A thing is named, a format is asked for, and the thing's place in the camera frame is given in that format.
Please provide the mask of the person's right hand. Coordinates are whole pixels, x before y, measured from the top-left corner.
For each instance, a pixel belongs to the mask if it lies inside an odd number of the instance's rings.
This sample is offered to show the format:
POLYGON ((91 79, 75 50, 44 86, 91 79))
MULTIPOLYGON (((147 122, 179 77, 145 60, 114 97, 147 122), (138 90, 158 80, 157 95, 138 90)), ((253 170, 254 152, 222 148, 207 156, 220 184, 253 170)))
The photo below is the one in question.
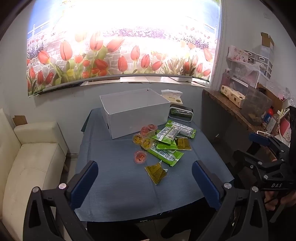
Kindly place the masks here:
POLYGON ((280 200, 275 198, 276 193, 274 191, 265 192, 265 207, 267 210, 274 211, 278 202, 282 205, 293 206, 296 203, 296 194, 295 191, 290 192, 287 196, 282 197, 280 200))

